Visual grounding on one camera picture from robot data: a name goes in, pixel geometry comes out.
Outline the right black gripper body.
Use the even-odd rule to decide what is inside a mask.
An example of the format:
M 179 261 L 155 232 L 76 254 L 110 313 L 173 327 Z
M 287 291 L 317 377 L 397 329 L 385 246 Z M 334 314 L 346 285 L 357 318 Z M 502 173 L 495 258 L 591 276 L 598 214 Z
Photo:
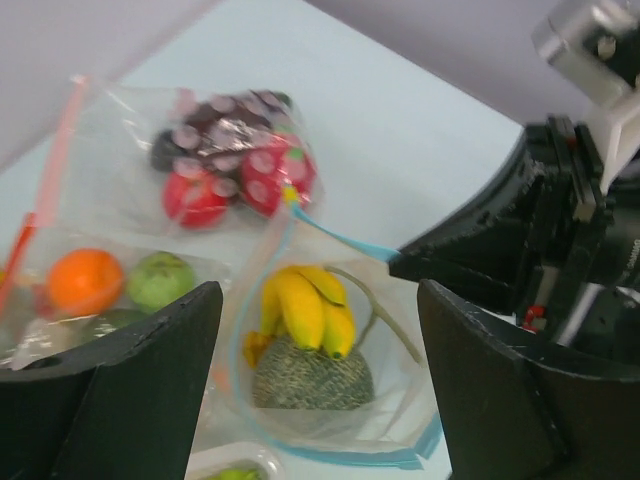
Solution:
M 567 346 L 593 303 L 591 285 L 639 287 L 639 179 L 602 192 L 589 130 L 565 116 L 527 126 L 522 139 L 533 199 L 514 311 L 523 329 Z

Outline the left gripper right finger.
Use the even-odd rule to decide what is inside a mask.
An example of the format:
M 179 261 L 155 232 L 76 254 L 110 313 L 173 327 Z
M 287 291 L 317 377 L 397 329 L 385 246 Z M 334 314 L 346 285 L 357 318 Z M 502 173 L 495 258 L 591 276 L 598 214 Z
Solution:
M 636 479 L 639 368 L 562 347 L 418 286 L 455 479 Z

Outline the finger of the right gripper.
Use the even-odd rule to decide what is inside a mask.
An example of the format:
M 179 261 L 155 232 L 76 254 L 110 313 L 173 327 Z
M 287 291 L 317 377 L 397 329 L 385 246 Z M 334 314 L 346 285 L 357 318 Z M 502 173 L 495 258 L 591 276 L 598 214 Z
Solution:
M 466 301 L 510 315 L 517 312 L 524 301 L 526 284 L 535 269 L 535 257 L 490 255 L 468 261 L 435 250 L 401 251 L 388 261 L 388 267 L 393 277 L 413 282 L 433 280 Z
M 498 172 L 464 205 L 400 249 L 406 257 L 459 260 L 477 258 L 509 219 L 521 222 L 517 209 L 532 190 L 540 167 L 531 157 L 532 146 L 545 145 L 545 126 L 527 124 Z

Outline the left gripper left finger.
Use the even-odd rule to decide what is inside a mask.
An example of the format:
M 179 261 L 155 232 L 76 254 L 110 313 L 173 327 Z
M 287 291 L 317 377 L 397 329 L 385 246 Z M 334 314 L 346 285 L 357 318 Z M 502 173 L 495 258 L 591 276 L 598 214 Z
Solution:
M 139 322 L 2 370 L 2 478 L 183 478 L 222 305 L 207 281 Z

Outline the blue zip clear bag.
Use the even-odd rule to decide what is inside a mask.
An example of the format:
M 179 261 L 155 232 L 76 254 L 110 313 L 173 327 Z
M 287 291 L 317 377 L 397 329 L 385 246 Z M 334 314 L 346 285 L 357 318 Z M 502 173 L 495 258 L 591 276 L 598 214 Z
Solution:
M 293 187 L 223 307 L 212 374 L 256 435 L 343 466 L 417 470 L 442 433 L 395 251 L 331 232 Z

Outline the yellow fake banana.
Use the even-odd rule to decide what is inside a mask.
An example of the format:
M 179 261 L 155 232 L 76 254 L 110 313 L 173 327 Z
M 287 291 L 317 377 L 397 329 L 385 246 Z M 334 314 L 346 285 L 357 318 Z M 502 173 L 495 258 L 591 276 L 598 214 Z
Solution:
M 267 276 L 260 294 L 260 329 L 249 332 L 243 356 L 256 367 L 277 338 L 289 336 L 303 350 L 343 359 L 355 345 L 356 325 L 346 288 L 327 269 L 290 265 Z

